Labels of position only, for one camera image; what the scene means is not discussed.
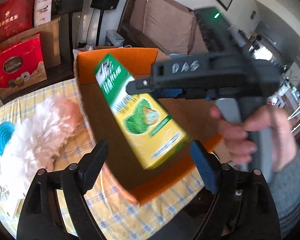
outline oval label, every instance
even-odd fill
[[[3,71],[8,74],[14,73],[21,67],[22,63],[22,58],[12,57],[3,64]]]

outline checkered tablecloth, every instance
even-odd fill
[[[5,121],[16,123],[33,115],[37,103],[47,97],[60,93],[81,105],[80,93],[75,79],[60,82],[17,98],[0,108],[0,124]],[[54,163],[54,170],[63,170],[70,163],[77,163],[85,153],[95,146],[90,138],[90,127],[86,117],[79,126],[75,136],[60,149],[61,156]],[[122,198],[119,191],[109,179],[105,168],[99,174],[94,187],[85,195],[85,200],[93,217],[107,239],[147,239],[168,223],[203,187],[197,169],[144,205],[133,205]],[[0,203],[0,220],[5,228],[16,237],[18,219],[23,201],[21,201],[16,218],[10,220],[3,210],[4,199]],[[64,195],[58,191],[61,214],[67,231],[75,233],[69,217]]]

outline green stripe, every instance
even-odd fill
[[[164,127],[170,120],[171,120],[171,116],[167,115],[151,132],[150,132],[150,136],[154,136],[157,132],[160,131],[160,129],[162,127]]]

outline green led light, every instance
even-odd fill
[[[222,11],[218,12],[218,13],[214,16],[214,18],[215,18],[215,19],[218,18],[218,16],[219,16],[221,13],[222,13]]]

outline gray handle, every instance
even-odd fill
[[[226,121],[239,124],[265,103],[263,97],[244,97],[237,100],[223,98],[217,100],[215,105],[220,109]],[[273,174],[271,128],[267,127],[260,131],[249,132],[248,139],[256,144],[257,151],[252,154],[252,161],[242,167],[249,172],[259,169],[269,183]]]

